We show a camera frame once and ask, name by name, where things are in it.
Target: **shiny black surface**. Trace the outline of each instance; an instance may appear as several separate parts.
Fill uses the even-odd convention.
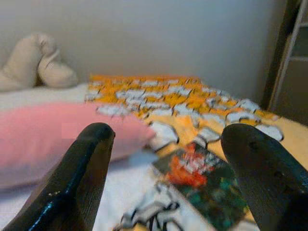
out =
[[[107,124],[87,126],[4,230],[91,230],[114,136]]]
[[[224,154],[263,231],[308,230],[308,173],[275,139],[245,124],[227,126]]]

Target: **white bed sheet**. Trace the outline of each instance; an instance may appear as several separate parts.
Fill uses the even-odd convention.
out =
[[[54,90],[39,87],[18,92],[0,93],[0,111],[39,103],[65,101],[83,102],[87,84],[74,88]],[[127,159],[111,162],[106,178],[105,188],[94,224],[94,231],[109,231],[121,219],[123,213],[133,206],[147,190],[155,184],[150,173],[151,163],[157,156],[147,151],[139,151]],[[35,186],[28,186],[0,192],[0,230],[2,230],[18,213]],[[185,213],[191,224],[201,222],[200,217],[187,207]],[[206,223],[202,230],[212,230]],[[255,225],[247,222],[235,231],[256,231]]]

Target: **stuffed animal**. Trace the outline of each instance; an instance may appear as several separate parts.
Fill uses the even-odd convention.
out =
[[[43,33],[31,34],[16,44],[0,70],[0,92],[32,88],[37,77],[51,88],[68,88],[78,83],[76,73],[61,62],[54,39]]]

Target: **white wall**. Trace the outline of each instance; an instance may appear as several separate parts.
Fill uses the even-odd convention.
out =
[[[193,74],[259,101],[285,0],[1,0],[0,64],[31,31],[53,35],[84,80]]]

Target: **pink pillow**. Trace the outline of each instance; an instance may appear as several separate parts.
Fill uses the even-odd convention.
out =
[[[89,124],[115,131],[111,160],[143,147],[155,133],[133,115],[109,116],[97,103],[49,103],[0,114],[0,189],[35,183],[65,154]]]

